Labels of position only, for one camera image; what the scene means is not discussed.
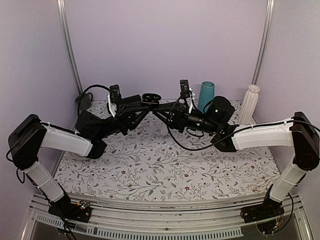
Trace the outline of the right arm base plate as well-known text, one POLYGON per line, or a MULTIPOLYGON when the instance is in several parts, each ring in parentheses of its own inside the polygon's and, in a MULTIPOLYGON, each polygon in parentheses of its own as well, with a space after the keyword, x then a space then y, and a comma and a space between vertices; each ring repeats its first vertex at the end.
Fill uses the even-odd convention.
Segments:
POLYGON ((243 207, 240 211, 240 216, 243 218, 245 223, 252 223, 278 217, 284 213, 285 211, 282 205, 276 205, 273 207, 272 205, 263 205, 261 203, 243 207))

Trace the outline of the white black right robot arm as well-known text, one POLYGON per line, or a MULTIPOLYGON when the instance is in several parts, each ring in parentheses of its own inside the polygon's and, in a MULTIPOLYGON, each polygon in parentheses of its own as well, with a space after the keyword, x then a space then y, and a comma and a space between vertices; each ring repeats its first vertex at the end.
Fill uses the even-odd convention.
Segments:
POLYGON ((286 195, 307 174, 320 163, 320 137, 303 112, 295 112, 292 118, 258 125, 230 125, 228 122, 235 112, 229 100, 216 96, 208 109, 200 113, 189 109, 189 105, 179 100, 160 103, 156 95, 151 101, 156 105, 153 114, 164 121, 170 129, 183 132, 185 128, 213 134, 211 146, 221 152, 236 152, 257 147, 293 147, 292 162, 284 169, 281 177, 269 188, 264 203, 258 213, 269 218, 278 210, 286 195))

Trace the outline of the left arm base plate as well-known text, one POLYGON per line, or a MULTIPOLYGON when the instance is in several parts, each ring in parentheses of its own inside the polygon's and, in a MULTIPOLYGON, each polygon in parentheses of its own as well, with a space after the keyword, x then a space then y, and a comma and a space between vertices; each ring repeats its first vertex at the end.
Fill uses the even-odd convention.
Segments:
POLYGON ((61 199, 50 204, 48 213, 63 219, 88 223, 91 218, 92 210, 90 202, 88 201, 81 200, 77 203, 71 203, 70 200, 61 199))

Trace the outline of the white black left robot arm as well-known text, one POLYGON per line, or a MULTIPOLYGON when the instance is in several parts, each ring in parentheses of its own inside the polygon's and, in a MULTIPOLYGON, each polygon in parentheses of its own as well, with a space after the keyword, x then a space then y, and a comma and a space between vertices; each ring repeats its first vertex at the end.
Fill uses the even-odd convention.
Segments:
POLYGON ((151 111, 148 106, 123 104, 108 118, 99 118, 84 110, 78 116, 75 131, 40 120, 30 114, 8 137, 8 161, 22 171, 48 198, 49 202, 63 216, 74 213, 70 197, 40 163, 41 148, 72 153, 84 159, 98 159, 107 148, 104 139, 110 135, 126 135, 134 130, 151 111))

